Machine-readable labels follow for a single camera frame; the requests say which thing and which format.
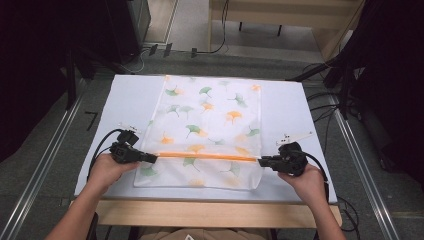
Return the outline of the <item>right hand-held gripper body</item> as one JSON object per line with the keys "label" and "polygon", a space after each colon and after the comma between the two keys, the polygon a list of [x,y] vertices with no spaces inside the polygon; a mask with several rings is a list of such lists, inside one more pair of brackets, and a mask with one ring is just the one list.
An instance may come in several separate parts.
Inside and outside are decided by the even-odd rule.
{"label": "right hand-held gripper body", "polygon": [[287,173],[293,176],[303,174],[308,161],[298,141],[312,135],[313,133],[311,131],[285,134],[281,140],[276,141],[279,157],[281,158],[281,161],[277,164],[277,172]]}

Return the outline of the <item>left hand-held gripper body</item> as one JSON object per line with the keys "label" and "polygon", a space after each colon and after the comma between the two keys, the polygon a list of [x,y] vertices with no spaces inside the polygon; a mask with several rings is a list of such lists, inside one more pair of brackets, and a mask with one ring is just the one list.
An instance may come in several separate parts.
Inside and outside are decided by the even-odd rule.
{"label": "left hand-held gripper body", "polygon": [[146,155],[133,147],[139,140],[138,130],[130,125],[119,124],[119,135],[110,147],[113,159],[120,164],[142,162]]}

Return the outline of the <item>white leaf print pillowcase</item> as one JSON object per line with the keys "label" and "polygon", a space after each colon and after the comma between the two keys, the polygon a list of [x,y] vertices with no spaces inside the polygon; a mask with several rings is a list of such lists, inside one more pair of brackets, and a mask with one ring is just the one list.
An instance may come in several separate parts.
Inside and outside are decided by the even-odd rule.
{"label": "white leaf print pillowcase", "polygon": [[261,86],[253,80],[170,76],[141,150],[136,187],[257,188],[261,154]]}

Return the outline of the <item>person's left hand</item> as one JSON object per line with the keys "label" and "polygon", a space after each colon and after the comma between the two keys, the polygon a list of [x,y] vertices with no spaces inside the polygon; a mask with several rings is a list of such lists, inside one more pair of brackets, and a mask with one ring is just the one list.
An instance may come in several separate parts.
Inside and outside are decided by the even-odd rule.
{"label": "person's left hand", "polygon": [[91,169],[87,187],[99,194],[104,194],[124,173],[138,166],[137,162],[120,164],[110,154],[101,154]]}

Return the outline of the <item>person's right hand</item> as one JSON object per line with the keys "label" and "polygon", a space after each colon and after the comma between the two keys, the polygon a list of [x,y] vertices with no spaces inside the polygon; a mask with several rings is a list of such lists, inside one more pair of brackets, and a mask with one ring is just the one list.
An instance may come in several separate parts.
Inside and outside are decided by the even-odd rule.
{"label": "person's right hand", "polygon": [[278,176],[292,186],[299,198],[310,208],[328,204],[323,175],[317,167],[307,164],[303,174],[297,177],[287,173],[279,173]]}

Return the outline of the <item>black curtain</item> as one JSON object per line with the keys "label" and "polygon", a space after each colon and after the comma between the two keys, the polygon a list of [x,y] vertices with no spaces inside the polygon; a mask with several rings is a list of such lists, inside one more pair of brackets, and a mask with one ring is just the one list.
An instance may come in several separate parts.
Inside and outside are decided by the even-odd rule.
{"label": "black curtain", "polygon": [[382,165],[424,185],[424,0],[365,0],[340,56]]}
{"label": "black curtain", "polygon": [[139,53],[131,0],[0,0],[0,163],[97,61],[116,73]]}

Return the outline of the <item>light wooden bench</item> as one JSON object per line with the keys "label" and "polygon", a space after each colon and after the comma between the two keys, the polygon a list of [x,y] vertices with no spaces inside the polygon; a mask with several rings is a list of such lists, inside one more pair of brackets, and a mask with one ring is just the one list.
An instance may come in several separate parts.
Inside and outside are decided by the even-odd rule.
{"label": "light wooden bench", "polygon": [[229,21],[309,27],[325,61],[356,27],[365,0],[229,0]]}

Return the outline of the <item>metal floor rail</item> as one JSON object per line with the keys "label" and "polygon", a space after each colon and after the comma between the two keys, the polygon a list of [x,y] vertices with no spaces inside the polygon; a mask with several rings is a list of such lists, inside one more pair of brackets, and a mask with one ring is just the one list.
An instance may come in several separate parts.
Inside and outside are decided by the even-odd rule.
{"label": "metal floor rail", "polygon": [[23,193],[19,197],[11,216],[8,219],[0,240],[15,240],[31,207],[38,195],[38,192],[44,183],[47,173],[53,164],[55,157],[62,142],[75,118],[75,115],[80,107],[82,98],[87,89],[87,84],[81,82],[77,88],[77,97],[69,110],[66,110],[58,127],[56,128],[52,138],[47,145],[40,162],[33,172],[29,182],[27,183]]}
{"label": "metal floor rail", "polygon": [[338,108],[327,123],[329,161],[342,217],[353,227],[356,240],[400,240],[355,134]]}

